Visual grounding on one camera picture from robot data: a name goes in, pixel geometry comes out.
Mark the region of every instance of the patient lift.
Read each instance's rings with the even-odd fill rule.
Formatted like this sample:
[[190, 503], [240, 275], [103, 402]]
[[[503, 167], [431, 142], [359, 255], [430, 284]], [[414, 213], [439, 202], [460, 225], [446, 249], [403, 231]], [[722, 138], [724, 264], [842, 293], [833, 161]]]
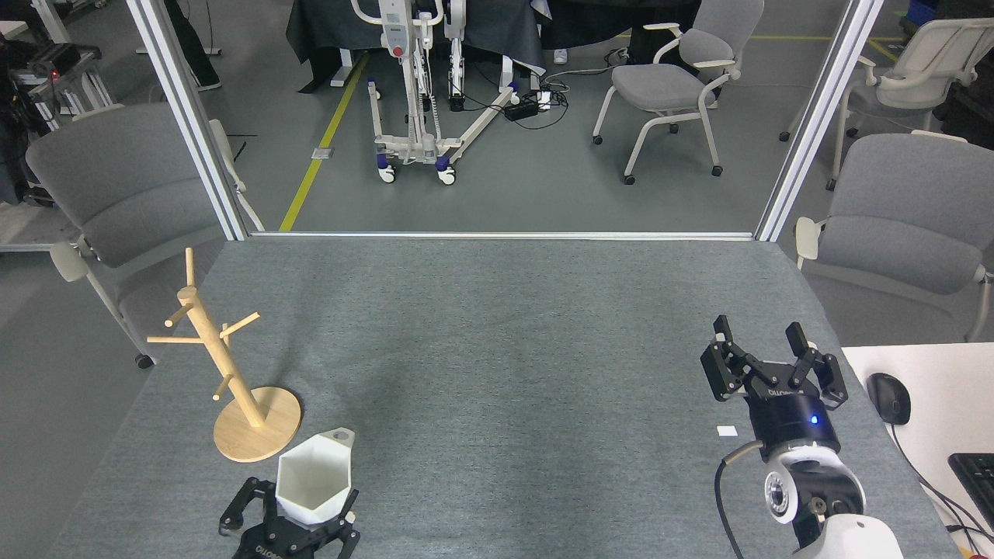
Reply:
[[[408, 135], [383, 134], [380, 118], [380, 93], [376, 82], [370, 78], [368, 90], [373, 110], [373, 141], [376, 143], [377, 168], [384, 182], [394, 182], [396, 168], [391, 159], [401, 164], [424, 163], [434, 165], [438, 178], [445, 184], [455, 182], [452, 164], [462, 156], [469, 144], [493, 120], [508, 102], [516, 104], [514, 83], [500, 88], [497, 98], [457, 138], [442, 137], [438, 124], [438, 104], [432, 92], [431, 67], [428, 53], [433, 43], [432, 28], [445, 19], [445, 37], [452, 41], [451, 71], [449, 74], [450, 103], [461, 108], [462, 101], [462, 39], [466, 25], [466, 0], [452, 0], [449, 17], [445, 17], [441, 0], [435, 0], [436, 15], [429, 12], [414, 13], [414, 0], [379, 0], [380, 17], [363, 12], [359, 0], [352, 0], [352, 9], [361, 20], [383, 26], [381, 42], [398, 59], [404, 72], [404, 87], [408, 98]], [[427, 115], [431, 115], [434, 133], [428, 133]]]

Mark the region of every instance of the caster wheel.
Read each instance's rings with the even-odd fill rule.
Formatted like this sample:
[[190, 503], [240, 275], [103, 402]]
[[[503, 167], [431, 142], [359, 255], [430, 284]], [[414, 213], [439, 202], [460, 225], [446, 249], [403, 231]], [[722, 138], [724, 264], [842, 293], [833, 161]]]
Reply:
[[395, 175], [397, 174], [397, 170], [394, 169], [394, 167], [387, 167], [386, 169], [378, 170], [380, 171], [380, 178], [383, 182], [387, 184], [394, 182], [394, 179], [396, 178]]
[[455, 183], [455, 169], [452, 167], [445, 167], [444, 171], [438, 171], [438, 178], [445, 184], [449, 186]]

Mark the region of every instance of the keyboard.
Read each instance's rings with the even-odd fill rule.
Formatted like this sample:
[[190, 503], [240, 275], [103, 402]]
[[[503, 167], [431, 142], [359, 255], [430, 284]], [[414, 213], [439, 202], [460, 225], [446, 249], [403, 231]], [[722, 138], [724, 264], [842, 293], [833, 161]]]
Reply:
[[988, 526], [994, 526], [994, 454], [949, 455], [949, 467], [980, 509]]

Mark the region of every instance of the aluminum frame post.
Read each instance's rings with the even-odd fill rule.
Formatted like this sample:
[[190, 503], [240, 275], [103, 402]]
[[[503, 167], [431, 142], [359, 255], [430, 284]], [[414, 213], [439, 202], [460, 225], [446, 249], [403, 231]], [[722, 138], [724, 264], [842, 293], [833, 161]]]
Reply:
[[884, 0], [850, 0], [846, 7], [800, 126], [791, 139], [776, 186], [755, 229], [757, 240], [776, 242], [779, 238], [883, 5]]
[[214, 206], [218, 223], [229, 241], [243, 241], [248, 233], [236, 207], [221, 151], [211, 132], [204, 106], [197, 97], [193, 77], [186, 70], [176, 31], [169, 21], [165, 5], [162, 0], [127, 0], [127, 5], [207, 196]]

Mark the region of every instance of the yellow floor line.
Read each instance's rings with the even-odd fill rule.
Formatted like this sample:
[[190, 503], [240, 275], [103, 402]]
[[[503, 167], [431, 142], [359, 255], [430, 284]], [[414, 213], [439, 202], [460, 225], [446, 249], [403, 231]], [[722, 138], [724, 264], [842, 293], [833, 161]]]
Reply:
[[[321, 143], [318, 144], [318, 147], [328, 147], [331, 145], [331, 138], [335, 137], [335, 131], [338, 129], [338, 124], [342, 121], [342, 116], [345, 114], [345, 109], [349, 106], [349, 101], [352, 100], [352, 93], [356, 90], [359, 75], [366, 67], [366, 60], [368, 58], [369, 55], [364, 53], [359, 59], [359, 63], [352, 70], [349, 82], [345, 84], [342, 99], [338, 101], [335, 114], [332, 115], [331, 122], [328, 122], [328, 128], [324, 131], [324, 136], [321, 137]], [[300, 213], [300, 208], [304, 205], [304, 200], [307, 199], [307, 193], [310, 192], [311, 185], [314, 184], [314, 179], [317, 177], [317, 171], [321, 168], [322, 161], [324, 159], [311, 159], [311, 164], [307, 167], [307, 172], [304, 173], [303, 180], [300, 181], [300, 188], [297, 189], [297, 194], [293, 197], [293, 202], [290, 202], [290, 207], [286, 210], [283, 223], [279, 224], [279, 231], [285, 232], [293, 229], [293, 223], [297, 221], [297, 215]]]
[[[615, 35], [615, 39], [631, 39], [630, 33]], [[753, 35], [750, 39], [773, 40], [773, 41], [831, 41], [831, 37], [819, 37], [808, 35]], [[873, 41], [903, 41], [904, 37], [871, 37]]]
[[877, 51], [879, 53], [881, 53], [885, 57], [891, 59], [891, 62], [897, 62], [898, 61], [898, 57], [892, 55], [891, 51], [888, 51], [886, 47], [883, 47], [879, 43], [877, 43], [877, 40], [875, 40], [875, 39], [868, 39], [867, 40], [867, 45], [870, 45], [874, 49], [877, 49]]
[[774, 41], [831, 41], [831, 37], [809, 37], [806, 35], [753, 35], [750, 39]]

